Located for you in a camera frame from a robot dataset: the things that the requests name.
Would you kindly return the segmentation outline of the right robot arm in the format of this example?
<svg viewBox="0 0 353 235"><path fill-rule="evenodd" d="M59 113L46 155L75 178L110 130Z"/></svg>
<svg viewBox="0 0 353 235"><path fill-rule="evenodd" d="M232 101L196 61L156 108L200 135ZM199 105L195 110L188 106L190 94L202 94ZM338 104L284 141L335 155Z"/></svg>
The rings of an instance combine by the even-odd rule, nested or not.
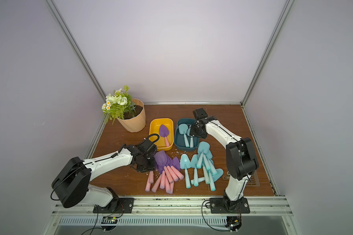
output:
<svg viewBox="0 0 353 235"><path fill-rule="evenodd" d="M191 134L203 139L211 135L225 148L230 179L224 198L228 202L240 200L247 182L259 168L252 140L235 135L212 116L196 120L191 125Z"/></svg>

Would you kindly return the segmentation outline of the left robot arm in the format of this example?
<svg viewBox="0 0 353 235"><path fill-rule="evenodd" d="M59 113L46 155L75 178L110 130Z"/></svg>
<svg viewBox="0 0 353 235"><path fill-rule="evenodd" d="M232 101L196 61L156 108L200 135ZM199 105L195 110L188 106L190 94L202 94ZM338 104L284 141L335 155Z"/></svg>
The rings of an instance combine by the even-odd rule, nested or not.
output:
<svg viewBox="0 0 353 235"><path fill-rule="evenodd" d="M95 178L114 169L130 166L145 173L155 169L154 155L157 146L145 139L138 145L123 144L118 151L107 155L82 160L71 158L52 182L54 201L60 201L64 208L79 204L96 206L95 212L114 212L119 207L119 197L110 187L91 185Z"/></svg>

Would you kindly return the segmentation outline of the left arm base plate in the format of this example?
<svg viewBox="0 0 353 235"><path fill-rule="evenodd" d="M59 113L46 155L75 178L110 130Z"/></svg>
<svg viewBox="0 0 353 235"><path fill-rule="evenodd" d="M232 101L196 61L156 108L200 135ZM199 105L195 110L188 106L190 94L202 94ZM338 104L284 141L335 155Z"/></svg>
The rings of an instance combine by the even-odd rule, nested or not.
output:
<svg viewBox="0 0 353 235"><path fill-rule="evenodd" d="M134 198L119 197L114 198L107 206L97 206L93 209L93 213L132 213L134 206Z"/></svg>

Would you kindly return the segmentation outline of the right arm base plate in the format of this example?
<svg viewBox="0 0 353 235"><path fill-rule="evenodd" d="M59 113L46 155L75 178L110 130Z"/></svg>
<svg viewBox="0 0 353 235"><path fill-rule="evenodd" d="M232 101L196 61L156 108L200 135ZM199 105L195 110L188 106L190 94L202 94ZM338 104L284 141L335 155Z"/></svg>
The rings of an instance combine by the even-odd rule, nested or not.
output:
<svg viewBox="0 0 353 235"><path fill-rule="evenodd" d="M209 199L211 213L250 213L247 198L242 197L236 201L230 201L224 197Z"/></svg>

